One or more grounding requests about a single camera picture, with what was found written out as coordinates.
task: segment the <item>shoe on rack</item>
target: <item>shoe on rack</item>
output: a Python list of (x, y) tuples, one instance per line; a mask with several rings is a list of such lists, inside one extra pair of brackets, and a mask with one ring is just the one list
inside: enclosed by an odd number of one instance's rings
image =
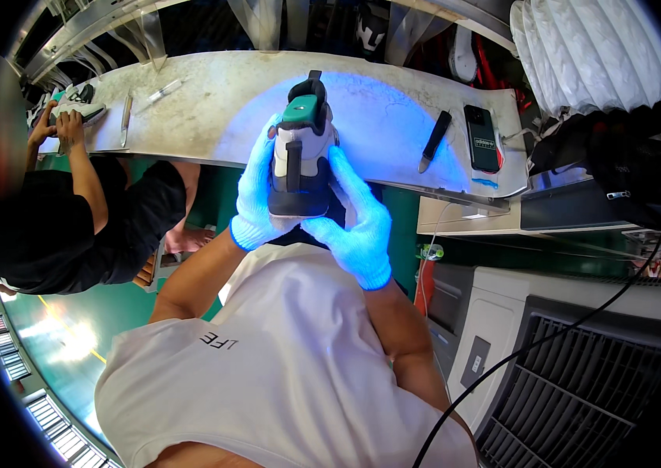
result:
[(83, 126), (92, 126), (104, 115), (107, 107), (104, 104), (92, 104), (94, 97), (94, 87), (85, 85), (81, 91), (74, 85), (65, 89), (65, 94), (58, 101), (52, 111), (50, 111), (50, 125), (55, 125), (55, 121), (61, 112), (71, 112), (75, 110), (81, 113), (81, 122)]
[(359, 4), (357, 29), (354, 32), (357, 45), (364, 55), (371, 55), (382, 43), (390, 21), (390, 11), (372, 2)]
[(323, 216), (331, 199), (328, 148), (338, 145), (333, 113), (325, 100), (320, 72), (288, 93), (288, 106), (276, 126), (270, 162), (269, 213), (287, 218)]
[(45, 107), (49, 102), (50, 102), (50, 93), (45, 93), (39, 99), (39, 102), (37, 102), (37, 104), (35, 104), (33, 108), (27, 111), (27, 126), (29, 126), (30, 133), (31, 130), (34, 128), (34, 126), (37, 125), (37, 120), (45, 111)]
[(465, 84), (475, 80), (475, 72), (478, 67), (471, 42), (472, 36), (470, 29), (457, 25), (455, 40), (447, 58), (452, 77)]

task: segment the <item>white table surface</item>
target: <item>white table surface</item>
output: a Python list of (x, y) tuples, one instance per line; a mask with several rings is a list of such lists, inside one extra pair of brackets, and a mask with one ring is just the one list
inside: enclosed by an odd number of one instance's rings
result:
[[(304, 51), (203, 52), (169, 57), (158, 73), (151, 64), (107, 72), (90, 81), (96, 88), (93, 102), (106, 104), (108, 111), (87, 130), (87, 150), (244, 165), (262, 126), (283, 111), (288, 90), (310, 70), (323, 72), (341, 147), (363, 178), (495, 198), (526, 186), (522, 138), (503, 147), (504, 165), (497, 174), (470, 167), (463, 107), (488, 109), (499, 134), (511, 135), (521, 129), (512, 90), (476, 90), (417, 70)], [(181, 80), (182, 87), (143, 108), (150, 94), (173, 80)], [(122, 106), (129, 92), (132, 116), (121, 147)], [(440, 110), (450, 112), (452, 123), (429, 168), (419, 174)], [(56, 138), (40, 148), (56, 151)], [(498, 188), (473, 179), (493, 181)]]

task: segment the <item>phone case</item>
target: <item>phone case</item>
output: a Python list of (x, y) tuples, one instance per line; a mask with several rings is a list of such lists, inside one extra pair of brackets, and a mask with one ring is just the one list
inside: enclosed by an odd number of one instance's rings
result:
[(464, 107), (468, 128), (468, 148), (471, 167), (477, 171), (498, 172), (497, 143), (494, 141), (494, 126), (488, 110), (475, 106)]

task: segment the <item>white work glove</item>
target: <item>white work glove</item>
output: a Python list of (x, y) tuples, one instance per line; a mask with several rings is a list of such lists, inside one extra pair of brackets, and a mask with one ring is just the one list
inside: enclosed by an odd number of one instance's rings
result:
[(269, 129), (280, 121), (281, 115), (274, 114), (263, 127), (237, 185), (238, 215), (230, 222), (230, 233), (235, 243), (248, 252), (299, 224), (298, 219), (269, 214), (269, 168), (276, 138), (275, 133), (269, 138)]
[(341, 148), (332, 146), (328, 157), (340, 187), (331, 186), (346, 211), (356, 211), (357, 224), (344, 229), (322, 217), (302, 221), (302, 229), (327, 245), (338, 265), (354, 275), (362, 289), (380, 289), (391, 280), (391, 261), (387, 257), (391, 215), (354, 172)]

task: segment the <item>white fabric curtain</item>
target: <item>white fabric curtain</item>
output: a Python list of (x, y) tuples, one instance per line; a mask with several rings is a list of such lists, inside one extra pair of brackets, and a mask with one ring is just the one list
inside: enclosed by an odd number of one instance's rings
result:
[(541, 110), (652, 107), (661, 101), (661, 30), (637, 0), (525, 0), (510, 29)]

